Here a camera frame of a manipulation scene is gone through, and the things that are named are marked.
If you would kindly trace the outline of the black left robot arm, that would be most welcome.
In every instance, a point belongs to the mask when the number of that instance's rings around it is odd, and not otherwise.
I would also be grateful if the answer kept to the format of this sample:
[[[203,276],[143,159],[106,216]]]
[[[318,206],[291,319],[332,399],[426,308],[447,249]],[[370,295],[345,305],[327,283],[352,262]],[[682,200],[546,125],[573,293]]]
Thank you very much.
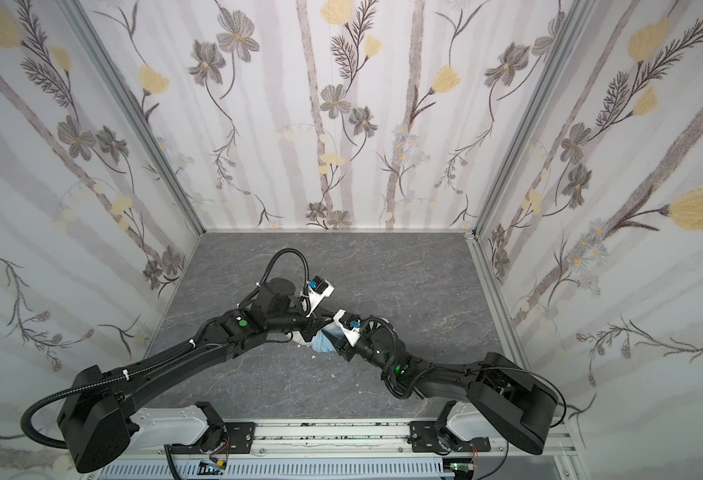
[[[77,472],[99,470],[121,456],[138,433],[131,417],[175,385],[265,344],[271,333],[296,332],[309,341],[324,326],[325,312],[318,304],[333,291],[319,276],[309,280],[309,312],[302,313],[294,285],[276,278],[173,348],[125,368],[102,372],[92,366],[79,372],[57,418]]]

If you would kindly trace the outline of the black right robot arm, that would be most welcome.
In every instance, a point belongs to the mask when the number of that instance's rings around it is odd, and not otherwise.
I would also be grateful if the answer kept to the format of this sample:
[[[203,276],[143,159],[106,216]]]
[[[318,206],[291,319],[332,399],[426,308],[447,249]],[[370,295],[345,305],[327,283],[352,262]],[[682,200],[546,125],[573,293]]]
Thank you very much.
[[[337,353],[355,356],[381,370],[381,380],[395,398],[445,398],[471,404],[511,445],[541,455],[559,390],[501,354],[465,364],[435,363],[413,355],[387,320],[365,319],[339,311],[333,322],[341,338],[333,341]]]

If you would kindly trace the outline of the light blue fleece hoodie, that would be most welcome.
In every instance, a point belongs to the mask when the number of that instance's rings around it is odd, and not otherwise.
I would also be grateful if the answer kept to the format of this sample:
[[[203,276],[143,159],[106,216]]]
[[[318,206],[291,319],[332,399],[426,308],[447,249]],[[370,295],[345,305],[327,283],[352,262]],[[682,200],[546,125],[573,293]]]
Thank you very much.
[[[312,350],[318,353],[333,353],[335,348],[332,340],[339,338],[342,332],[336,326],[326,326],[322,328],[310,342]]]

